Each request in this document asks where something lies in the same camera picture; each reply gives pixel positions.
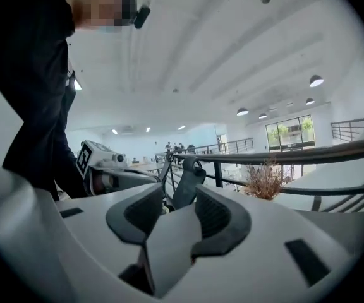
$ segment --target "black rubber pad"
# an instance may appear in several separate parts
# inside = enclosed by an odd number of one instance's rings
[[[60,214],[63,217],[63,219],[72,217],[73,215],[77,215],[79,213],[82,213],[83,211],[80,208],[72,208],[68,210],[61,211]]]
[[[303,240],[289,241],[284,245],[301,270],[308,286],[313,286],[329,274],[328,267]]]

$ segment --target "brown plant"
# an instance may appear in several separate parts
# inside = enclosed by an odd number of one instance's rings
[[[282,185],[291,180],[290,177],[282,178],[282,168],[274,157],[268,158],[257,169],[252,165],[246,168],[249,178],[243,192],[256,198],[273,200],[279,194]]]

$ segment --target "black shirt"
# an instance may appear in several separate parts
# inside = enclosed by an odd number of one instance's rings
[[[66,88],[74,31],[65,0],[0,0],[0,91],[23,120],[3,167],[54,199],[54,179],[71,197],[86,196],[64,133],[75,97]]]

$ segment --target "ceiling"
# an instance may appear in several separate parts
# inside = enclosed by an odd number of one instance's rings
[[[79,30],[68,39],[83,90],[68,129],[254,122],[329,101],[364,49],[364,28],[344,0],[138,0],[141,30]],[[309,87],[313,74],[324,84]],[[286,104],[294,102],[288,110]],[[248,116],[237,117],[239,107]]]

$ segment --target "window pane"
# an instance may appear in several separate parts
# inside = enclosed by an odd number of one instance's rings
[[[303,142],[314,141],[314,127],[311,116],[300,118],[301,133],[303,134]]]
[[[279,146],[279,135],[277,133],[277,124],[268,124],[266,126],[269,147]]]
[[[281,145],[301,143],[300,125],[297,118],[280,122],[277,127]]]

